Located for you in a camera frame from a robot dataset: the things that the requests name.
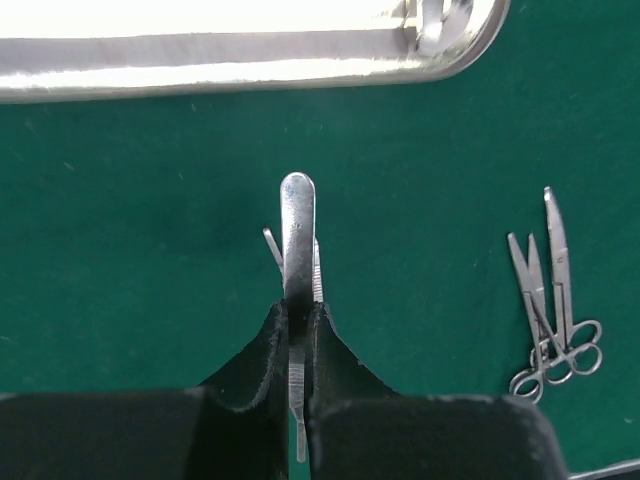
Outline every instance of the green surface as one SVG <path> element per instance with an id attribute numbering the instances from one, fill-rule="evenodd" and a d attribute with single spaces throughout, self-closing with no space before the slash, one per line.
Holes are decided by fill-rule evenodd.
<path id="1" fill-rule="evenodd" d="M 541 408 L 573 471 L 640 456 L 638 18 L 514 1 L 433 84 L 0 107 L 2 390 L 208 376 L 281 294 L 261 228 L 301 170 L 351 348 L 401 392 L 504 393 L 530 345 L 505 235 L 547 259 L 551 185 L 604 363 Z"/>

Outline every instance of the green background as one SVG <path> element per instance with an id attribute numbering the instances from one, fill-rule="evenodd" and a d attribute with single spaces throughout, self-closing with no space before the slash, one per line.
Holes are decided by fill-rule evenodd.
<path id="1" fill-rule="evenodd" d="M 281 295 L 261 229 L 300 170 L 356 354 L 400 392 L 504 393 L 531 341 L 505 236 L 548 266 L 551 185 L 604 362 L 540 406 L 572 471 L 640 456 L 640 3 L 609 3 L 516 0 L 436 83 L 0 107 L 2 390 L 211 374 Z"/>

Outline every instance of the forceps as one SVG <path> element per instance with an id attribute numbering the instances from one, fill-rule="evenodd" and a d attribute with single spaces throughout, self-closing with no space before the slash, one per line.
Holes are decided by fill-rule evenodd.
<path id="1" fill-rule="evenodd" d="M 310 310 L 313 302 L 322 302 L 322 273 L 320 247 L 315 237 L 315 186 L 304 173 L 291 173 L 280 186 L 282 216 L 282 250 L 269 228 L 262 234 L 282 275 L 282 286 L 287 305 L 300 303 Z M 297 325 L 290 325 L 289 346 L 289 408 L 296 420 L 296 458 L 306 457 L 306 431 L 304 426 L 304 311 Z"/>
<path id="2" fill-rule="evenodd" d="M 534 403 L 542 397 L 545 382 L 550 385 L 558 385 L 566 382 L 574 373 L 590 375 L 602 363 L 602 351 L 596 345 L 602 335 L 600 322 L 585 320 L 578 324 L 573 323 L 569 254 L 562 217 L 551 188 L 545 188 L 544 199 L 551 245 L 557 332 L 551 328 L 545 313 L 542 268 L 533 235 L 529 235 L 528 262 L 525 261 L 524 255 L 518 247 L 515 235 L 510 233 L 507 236 L 533 338 L 533 349 L 529 355 L 531 368 L 525 369 L 513 377 L 509 384 L 509 391 L 512 395 L 530 398 Z M 587 327 L 594 329 L 591 339 L 574 348 L 571 344 L 573 336 L 578 330 Z M 553 356 L 550 354 L 550 347 L 554 352 Z M 593 350 L 596 359 L 590 367 L 582 369 L 578 366 L 577 357 L 590 350 Z M 560 376 L 552 375 L 551 371 L 563 364 L 568 369 Z"/>

